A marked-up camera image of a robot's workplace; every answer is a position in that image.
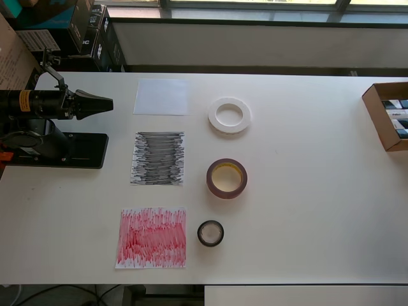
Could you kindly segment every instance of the small black tape roll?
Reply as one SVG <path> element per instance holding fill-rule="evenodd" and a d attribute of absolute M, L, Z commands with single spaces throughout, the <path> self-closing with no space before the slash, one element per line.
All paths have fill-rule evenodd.
<path fill-rule="evenodd" d="M 206 237 L 203 237 L 203 229 L 206 226 L 209 226 L 211 224 L 216 226 L 216 230 L 219 230 L 219 237 L 217 237 L 217 240 L 215 240 L 214 242 L 206 241 L 205 240 Z M 222 239 L 224 238 L 224 228 L 222 227 L 220 222 L 217 222 L 215 220 L 208 220 L 208 221 L 205 221 L 202 225 L 200 225 L 200 227 L 197 230 L 197 236 L 198 236 L 198 240 L 206 247 L 215 247 L 216 245 L 219 245 Z"/>

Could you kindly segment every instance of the cable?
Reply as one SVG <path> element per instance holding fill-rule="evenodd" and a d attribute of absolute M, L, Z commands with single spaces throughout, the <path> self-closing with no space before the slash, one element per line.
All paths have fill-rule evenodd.
<path fill-rule="evenodd" d="M 20 297 L 20 295 L 21 295 L 21 285 L 18 285 L 17 295 L 15 296 L 15 299 L 14 299 L 14 301 L 12 301 L 12 303 L 10 304 L 10 306 L 14 306 L 15 302 L 17 302 L 17 300 L 18 300 L 18 298 Z"/>
<path fill-rule="evenodd" d="M 95 287 L 95 295 L 96 295 L 96 306 L 99 306 L 98 289 L 96 288 L 96 284 L 94 285 L 94 287 Z"/>
<path fill-rule="evenodd" d="M 111 292 L 113 289 L 118 288 L 119 286 L 120 286 L 120 284 L 119 284 L 119 285 L 115 285 L 114 287 L 112 287 L 112 288 L 106 290 L 106 291 L 98 298 L 98 300 L 97 300 L 96 303 L 98 303 L 99 301 L 101 301 L 102 303 L 105 303 L 105 302 L 102 300 L 102 297 L 104 297 L 105 295 L 107 295 L 107 294 L 108 294 L 109 292 Z"/>
<path fill-rule="evenodd" d="M 73 288 L 77 288 L 77 289 L 80 289 L 80 290 L 82 290 L 82 291 L 85 291 L 85 292 L 89 293 L 90 295 L 95 296 L 97 300 L 98 300 L 98 298 L 99 298 L 99 297 L 98 297 L 95 293 L 93 293 L 91 290 L 85 289 L 85 288 L 80 287 L 80 286 L 76 286 L 76 285 L 56 285 L 56 286 L 54 286 L 54 287 L 41 290 L 41 291 L 39 291 L 39 292 L 37 292 L 37 293 L 35 293 L 35 294 L 29 296 L 28 298 L 26 298 L 25 300 L 21 301 L 20 303 L 14 305 L 14 306 L 21 306 L 21 305 L 25 304 L 25 302 L 28 302 L 29 300 L 31 300 L 32 298 L 35 298 L 36 296 L 42 295 L 43 293 L 46 293 L 46 292 L 51 291 L 51 290 L 53 290 L 53 289 L 56 289 L 56 288 L 59 288 L 59 287 L 65 287 L 65 286 L 66 286 L 66 287 L 73 287 Z M 104 306 L 108 306 L 104 301 L 101 301 L 101 303 L 102 303 Z"/>

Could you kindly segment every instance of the white paper sheet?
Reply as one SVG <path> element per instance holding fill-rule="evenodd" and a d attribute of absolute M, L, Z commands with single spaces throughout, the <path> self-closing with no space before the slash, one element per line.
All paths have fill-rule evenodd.
<path fill-rule="evenodd" d="M 116 269 L 183 268 L 186 253 L 184 208 L 122 211 Z"/>
<path fill-rule="evenodd" d="M 139 80 L 135 115 L 187 115 L 186 80 Z"/>

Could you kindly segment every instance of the white ring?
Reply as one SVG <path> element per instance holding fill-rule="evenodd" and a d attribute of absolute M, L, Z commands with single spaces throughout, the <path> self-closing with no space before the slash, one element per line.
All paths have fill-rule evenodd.
<path fill-rule="evenodd" d="M 238 107 L 242 112 L 242 120 L 234 125 L 234 126 L 227 126 L 220 122 L 217 118 L 217 111 L 222 105 L 225 104 L 232 104 Z M 208 109 L 208 119 L 210 120 L 213 127 L 218 129 L 220 132 L 227 133 L 227 134 L 235 134 L 243 131 L 248 127 L 251 123 L 251 111 L 249 110 L 248 106 L 235 98 L 221 98 L 218 99 L 216 102 L 212 103 L 210 108 Z"/>

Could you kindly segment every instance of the black scribbles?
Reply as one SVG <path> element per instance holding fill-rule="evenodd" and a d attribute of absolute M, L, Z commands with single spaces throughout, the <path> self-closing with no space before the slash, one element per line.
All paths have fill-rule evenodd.
<path fill-rule="evenodd" d="M 178 185 L 184 178 L 184 132 L 138 132 L 131 184 Z"/>

